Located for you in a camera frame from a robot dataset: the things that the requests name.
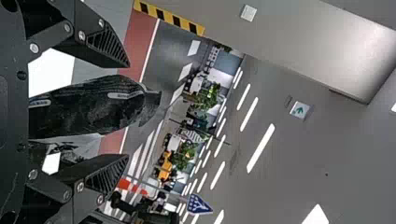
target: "green plant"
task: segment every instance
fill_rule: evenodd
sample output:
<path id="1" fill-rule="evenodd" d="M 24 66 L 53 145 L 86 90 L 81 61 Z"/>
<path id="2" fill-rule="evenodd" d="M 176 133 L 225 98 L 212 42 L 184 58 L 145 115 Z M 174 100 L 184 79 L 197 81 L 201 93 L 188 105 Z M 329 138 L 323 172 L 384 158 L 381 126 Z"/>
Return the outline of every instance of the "green plant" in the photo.
<path id="1" fill-rule="evenodd" d="M 198 95 L 195 96 L 195 103 L 192 108 L 202 111 L 207 111 L 210 108 L 213 108 L 213 106 L 218 103 L 220 88 L 220 84 L 215 83 L 209 90 L 201 90 Z"/>
<path id="2" fill-rule="evenodd" d="M 183 143 L 180 147 L 180 151 L 172 156 L 171 162 L 179 171 L 186 169 L 189 161 L 195 157 L 195 148 L 197 146 L 198 144 Z"/>

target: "ceiling light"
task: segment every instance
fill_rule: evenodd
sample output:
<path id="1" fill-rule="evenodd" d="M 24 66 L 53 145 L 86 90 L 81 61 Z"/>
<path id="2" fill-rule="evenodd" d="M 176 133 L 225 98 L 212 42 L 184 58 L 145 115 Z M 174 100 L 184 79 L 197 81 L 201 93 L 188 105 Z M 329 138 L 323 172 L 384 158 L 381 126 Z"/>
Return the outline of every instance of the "ceiling light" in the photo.
<path id="1" fill-rule="evenodd" d="M 182 196 L 187 195 L 189 193 L 190 188 L 191 188 L 191 183 L 187 186 L 186 192 L 184 192 Z"/>
<path id="2" fill-rule="evenodd" d="M 182 205 L 183 205 L 183 204 L 181 204 L 181 203 L 178 205 L 177 210 L 176 210 L 176 213 L 179 213 L 179 212 L 180 212 L 180 209 L 181 209 L 181 206 L 182 206 Z"/>
<path id="3" fill-rule="evenodd" d="M 190 190 L 190 194 L 192 194 L 195 190 L 195 187 L 197 186 L 198 183 L 198 179 L 194 180 L 194 183 L 192 184 L 191 190 Z"/>
<path id="4" fill-rule="evenodd" d="M 242 105 L 244 104 L 245 98 L 247 98 L 248 92 L 250 91 L 250 84 L 247 84 L 247 88 L 244 91 L 244 94 L 241 97 L 241 100 L 239 100 L 239 104 L 236 107 L 236 110 L 240 110 Z"/>
<path id="5" fill-rule="evenodd" d="M 184 186 L 183 192 L 181 192 L 181 196 L 183 196 L 186 193 L 186 190 L 187 190 L 187 186 Z"/>
<path id="6" fill-rule="evenodd" d="M 241 80 L 242 75 L 244 75 L 244 71 L 241 71 L 239 74 L 238 79 L 236 80 L 235 84 L 233 85 L 233 89 L 235 90 L 238 87 L 239 81 Z"/>
<path id="7" fill-rule="evenodd" d="M 202 177 L 201 183 L 198 186 L 197 192 L 201 192 L 202 187 L 204 186 L 204 183 L 206 182 L 206 178 L 207 178 L 207 173 L 204 174 L 204 176 Z"/>
<path id="8" fill-rule="evenodd" d="M 259 159 L 260 155 L 265 149 L 265 146 L 267 146 L 268 141 L 271 139 L 271 136 L 273 135 L 275 131 L 275 125 L 271 124 L 270 127 L 268 127 L 267 132 L 265 133 L 264 137 L 259 143 L 259 146 L 256 148 L 256 151 L 254 152 L 253 156 L 251 157 L 250 161 L 247 164 L 247 173 L 249 174 L 251 170 L 253 169 L 253 166 L 256 164 L 257 160 Z"/>
<path id="9" fill-rule="evenodd" d="M 224 116 L 226 110 L 227 110 L 227 106 L 225 106 L 223 112 L 221 112 L 218 123 L 221 122 L 222 117 Z"/>
<path id="10" fill-rule="evenodd" d="M 248 124 L 248 120 L 250 119 L 250 116 L 253 114 L 254 109 L 256 108 L 257 103 L 259 102 L 259 98 L 255 98 L 253 101 L 253 104 L 251 104 L 250 109 L 247 112 L 247 115 L 245 116 L 244 121 L 242 122 L 241 128 L 239 131 L 243 132 L 245 130 L 245 127 Z"/>
<path id="11" fill-rule="evenodd" d="M 329 224 L 329 219 L 326 218 L 320 205 L 317 204 L 314 209 L 308 214 L 302 224 Z"/>
<path id="12" fill-rule="evenodd" d="M 189 216 L 189 213 L 184 214 L 182 222 L 185 223 L 187 220 L 187 217 Z"/>
<path id="13" fill-rule="evenodd" d="M 199 168 L 201 167 L 202 160 L 198 161 L 197 168 L 195 169 L 195 174 L 198 174 Z"/>
<path id="14" fill-rule="evenodd" d="M 209 138 L 209 141 L 207 142 L 207 145 L 206 145 L 206 148 L 207 148 L 207 149 L 209 149 L 210 144 L 212 144 L 212 141 L 213 141 L 213 136 L 211 136 L 211 137 Z"/>
<path id="15" fill-rule="evenodd" d="M 218 183 L 218 180 L 220 178 L 220 175 L 222 173 L 222 171 L 224 170 L 225 167 L 225 161 L 221 164 L 220 168 L 218 169 L 218 172 L 215 175 L 215 178 L 212 181 L 212 184 L 210 185 L 210 189 L 214 189 L 216 186 L 216 183 Z"/>
<path id="16" fill-rule="evenodd" d="M 219 152 L 221 150 L 221 147 L 222 147 L 226 137 L 227 136 L 225 134 L 222 136 L 221 141 L 220 141 L 220 143 L 218 145 L 218 148 L 216 149 L 216 152 L 215 152 L 215 158 L 219 155 Z"/>
<path id="17" fill-rule="evenodd" d="M 192 171 L 191 171 L 191 174 L 190 174 L 190 178 L 192 178 L 192 176 L 194 175 L 194 171 L 195 171 L 195 169 L 196 169 L 196 167 L 194 166 L 194 167 L 192 167 Z"/>
<path id="18" fill-rule="evenodd" d="M 180 213 L 179 215 L 183 215 L 184 209 L 186 209 L 186 204 L 183 204 L 183 206 L 181 207 Z"/>
<path id="19" fill-rule="evenodd" d="M 224 101 L 223 101 L 223 103 L 222 103 L 222 105 L 221 105 L 221 108 L 220 108 L 220 113 L 221 113 L 221 111 L 222 111 L 222 109 L 224 108 L 224 106 L 225 106 L 225 104 L 227 103 L 227 98 L 225 98 L 224 99 Z"/>
<path id="20" fill-rule="evenodd" d="M 223 219 L 224 219 L 224 210 L 221 210 L 214 224 L 221 224 Z"/>
<path id="21" fill-rule="evenodd" d="M 199 157 L 198 157 L 199 159 L 201 159 L 202 155 L 204 154 L 205 148 L 206 146 L 202 147 L 201 152 L 199 153 Z"/>
<path id="22" fill-rule="evenodd" d="M 195 224 L 198 221 L 199 215 L 195 215 L 194 219 L 192 220 L 191 224 Z"/>
<path id="23" fill-rule="evenodd" d="M 205 157 L 205 160 L 204 160 L 204 164 L 202 164 L 202 168 L 205 168 L 206 163 L 207 163 L 207 161 L 209 160 L 210 153 L 212 153 L 211 150 L 209 150 L 209 151 L 206 153 L 206 157 Z"/>
<path id="24" fill-rule="evenodd" d="M 219 137 L 219 135 L 220 135 L 220 133 L 221 133 L 221 131 L 222 131 L 222 128 L 224 128 L 224 124 L 225 124 L 225 121 L 226 121 L 227 119 L 224 119 L 223 120 L 223 122 L 221 123 L 221 125 L 220 125 L 220 127 L 219 127 L 219 130 L 218 130 L 218 134 L 216 134 L 216 137 Z"/>
<path id="25" fill-rule="evenodd" d="M 235 76 L 233 77 L 233 84 L 235 83 L 236 79 L 238 78 L 240 72 L 241 72 L 241 67 L 238 67 L 238 70 L 236 71 Z"/>

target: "metal plate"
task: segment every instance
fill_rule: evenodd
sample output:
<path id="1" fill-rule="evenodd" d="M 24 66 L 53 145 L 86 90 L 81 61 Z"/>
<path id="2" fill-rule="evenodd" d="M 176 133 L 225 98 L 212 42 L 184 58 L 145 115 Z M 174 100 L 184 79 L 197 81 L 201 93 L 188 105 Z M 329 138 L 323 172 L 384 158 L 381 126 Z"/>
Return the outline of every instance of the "metal plate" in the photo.
<path id="1" fill-rule="evenodd" d="M 0 77 L 0 148 L 7 140 L 7 114 L 8 114 L 8 84 L 5 78 Z"/>

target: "white panel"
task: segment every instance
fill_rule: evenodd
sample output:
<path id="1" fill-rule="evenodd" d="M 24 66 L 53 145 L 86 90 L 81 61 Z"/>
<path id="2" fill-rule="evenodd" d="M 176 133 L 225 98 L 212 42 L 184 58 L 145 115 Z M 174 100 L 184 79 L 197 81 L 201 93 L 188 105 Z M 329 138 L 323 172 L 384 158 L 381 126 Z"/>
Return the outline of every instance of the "white panel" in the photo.
<path id="1" fill-rule="evenodd" d="M 131 165 L 129 166 L 128 175 L 134 175 L 134 169 L 136 168 L 137 160 L 139 160 L 139 156 L 140 156 L 140 152 L 142 151 L 142 147 L 143 147 L 143 145 L 140 145 L 140 147 L 137 149 L 137 151 L 132 156 L 132 161 L 131 161 Z"/>
<path id="2" fill-rule="evenodd" d="M 177 98 L 181 95 L 181 93 L 183 93 L 183 89 L 184 89 L 184 86 L 185 86 L 185 85 L 186 85 L 186 84 L 181 85 L 181 86 L 174 92 L 174 94 L 173 94 L 173 96 L 172 96 L 171 103 L 170 103 L 169 105 L 171 105 L 175 100 L 177 100 Z"/>
<path id="3" fill-rule="evenodd" d="M 207 79 L 209 81 L 217 82 L 219 83 L 222 87 L 230 89 L 231 85 L 233 84 L 233 76 L 223 73 L 220 70 L 216 68 L 212 68 L 210 70 L 209 76 L 207 76 Z"/>
<path id="4" fill-rule="evenodd" d="M 160 124 L 158 125 L 157 132 L 154 135 L 154 139 L 152 140 L 151 148 L 148 153 L 148 159 L 146 160 L 145 167 L 143 168 L 143 173 L 146 172 L 149 166 L 149 162 L 151 160 L 152 151 L 154 150 L 155 144 L 157 143 L 158 134 L 160 134 L 161 127 L 163 126 L 163 120 L 161 120 Z"/>
<path id="5" fill-rule="evenodd" d="M 192 40 L 189 53 L 187 54 L 187 56 L 195 55 L 198 52 L 198 48 L 200 45 L 201 45 L 201 41 Z"/>
<path id="6" fill-rule="evenodd" d="M 186 76 L 188 76 L 189 73 L 190 73 L 191 68 L 192 68 L 192 63 L 189 63 L 189 64 L 185 65 L 183 67 L 183 69 L 181 70 L 180 77 L 178 78 L 178 81 L 180 81 L 181 79 L 183 79 Z"/>
<path id="7" fill-rule="evenodd" d="M 55 49 L 29 63 L 29 97 L 72 83 L 75 57 Z"/>
<path id="8" fill-rule="evenodd" d="M 317 204 L 314 209 L 308 214 L 302 224 L 329 224 L 329 220 L 326 218 L 320 205 Z"/>
<path id="9" fill-rule="evenodd" d="M 139 166 L 137 167 L 137 172 L 134 177 L 139 178 L 140 175 L 142 174 L 142 169 L 143 169 L 143 164 L 145 163 L 146 157 L 149 152 L 149 146 L 151 144 L 152 136 L 154 135 L 154 131 L 148 136 L 148 139 L 146 141 L 145 149 L 143 150 L 142 158 L 140 159 Z"/>
<path id="10" fill-rule="evenodd" d="M 60 152 L 51 154 L 51 155 L 47 155 L 46 159 L 44 159 L 42 171 L 49 175 L 53 175 L 53 174 L 57 173 L 59 170 L 60 159 L 61 159 Z"/>

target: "wall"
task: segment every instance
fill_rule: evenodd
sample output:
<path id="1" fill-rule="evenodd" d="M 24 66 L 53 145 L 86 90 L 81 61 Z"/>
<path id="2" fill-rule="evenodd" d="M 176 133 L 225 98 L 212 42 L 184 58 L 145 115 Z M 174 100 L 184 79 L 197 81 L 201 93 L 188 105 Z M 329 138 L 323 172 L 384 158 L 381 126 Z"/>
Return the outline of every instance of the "wall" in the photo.
<path id="1" fill-rule="evenodd" d="M 317 0 L 148 1 L 201 23 L 209 38 L 365 103 L 395 67 L 395 32 Z M 258 9 L 252 23 L 239 18 L 244 4 Z"/>
<path id="2" fill-rule="evenodd" d="M 396 28 L 396 2 L 393 0 L 322 0 L 343 10 L 362 16 L 370 21 L 378 22 L 391 29 Z"/>

